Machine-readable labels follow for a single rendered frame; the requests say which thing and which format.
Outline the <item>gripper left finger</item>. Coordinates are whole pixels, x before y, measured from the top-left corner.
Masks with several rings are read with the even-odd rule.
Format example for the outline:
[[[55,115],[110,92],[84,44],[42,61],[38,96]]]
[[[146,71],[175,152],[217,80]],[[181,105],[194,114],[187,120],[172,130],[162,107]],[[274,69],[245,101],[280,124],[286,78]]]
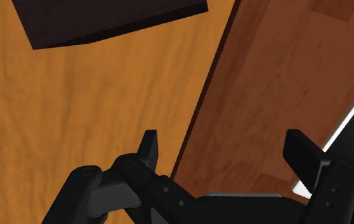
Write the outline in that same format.
[[[194,224],[194,197],[155,173],[157,159],[157,131],[146,130],[138,151],[120,155],[106,171],[76,168],[41,224],[105,224],[110,212],[121,209],[134,224]]]

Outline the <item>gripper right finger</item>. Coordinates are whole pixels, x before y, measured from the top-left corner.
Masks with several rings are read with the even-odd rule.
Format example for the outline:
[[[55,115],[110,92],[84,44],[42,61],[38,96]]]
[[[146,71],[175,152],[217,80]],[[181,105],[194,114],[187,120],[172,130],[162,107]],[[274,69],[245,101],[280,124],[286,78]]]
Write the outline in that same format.
[[[354,163],[288,129],[283,158],[311,194],[298,224],[354,224]]]

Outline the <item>dark robot stand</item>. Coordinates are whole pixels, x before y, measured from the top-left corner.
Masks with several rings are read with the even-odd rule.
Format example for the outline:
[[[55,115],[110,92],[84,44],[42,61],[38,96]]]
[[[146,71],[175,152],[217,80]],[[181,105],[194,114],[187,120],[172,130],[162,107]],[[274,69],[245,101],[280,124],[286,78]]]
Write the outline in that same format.
[[[207,0],[12,0],[33,49],[93,43],[208,11]]]

